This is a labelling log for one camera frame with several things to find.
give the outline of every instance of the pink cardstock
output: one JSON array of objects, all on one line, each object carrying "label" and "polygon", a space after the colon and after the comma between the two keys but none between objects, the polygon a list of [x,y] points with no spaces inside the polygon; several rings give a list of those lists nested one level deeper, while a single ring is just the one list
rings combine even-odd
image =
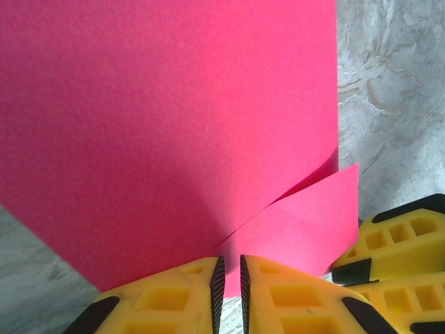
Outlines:
[{"label": "pink cardstock", "polygon": [[225,296],[241,293],[240,254],[315,276],[327,273],[358,238],[358,170],[351,166],[273,203],[218,247],[226,259]]},{"label": "pink cardstock", "polygon": [[100,290],[338,170],[335,1],[4,0],[0,22],[0,202]]}]

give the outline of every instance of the yellow plastic tool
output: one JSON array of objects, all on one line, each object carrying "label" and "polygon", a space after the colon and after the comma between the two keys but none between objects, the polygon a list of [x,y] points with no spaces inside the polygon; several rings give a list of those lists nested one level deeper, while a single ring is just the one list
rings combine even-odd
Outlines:
[{"label": "yellow plastic tool", "polygon": [[400,333],[445,333],[445,273],[350,286]]},{"label": "yellow plastic tool", "polygon": [[206,257],[103,293],[64,334],[216,334],[223,257]]},{"label": "yellow plastic tool", "polygon": [[445,195],[436,194],[367,219],[359,241],[332,266],[339,284],[445,270]]},{"label": "yellow plastic tool", "polygon": [[397,334],[357,292],[258,256],[241,256],[245,334]]}]

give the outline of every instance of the paper sheet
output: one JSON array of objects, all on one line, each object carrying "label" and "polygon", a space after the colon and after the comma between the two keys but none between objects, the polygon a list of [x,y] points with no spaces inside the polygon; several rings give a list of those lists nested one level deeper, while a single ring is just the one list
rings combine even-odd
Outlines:
[{"label": "paper sheet", "polygon": [[225,296],[240,295],[239,255],[259,255],[322,276],[358,238],[358,165],[265,208],[217,248]]},{"label": "paper sheet", "polygon": [[337,171],[334,1],[6,0],[0,21],[0,202],[101,290]]}]

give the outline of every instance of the gray marble surface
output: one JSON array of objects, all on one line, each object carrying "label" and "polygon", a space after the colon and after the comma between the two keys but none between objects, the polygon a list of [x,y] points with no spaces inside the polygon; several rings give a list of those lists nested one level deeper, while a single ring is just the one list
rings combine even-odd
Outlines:
[{"label": "gray marble surface", "polygon": [[[445,2],[337,1],[341,166],[360,216],[445,192]],[[97,290],[0,209],[0,333],[61,333]],[[238,299],[222,333],[242,333]]]}]

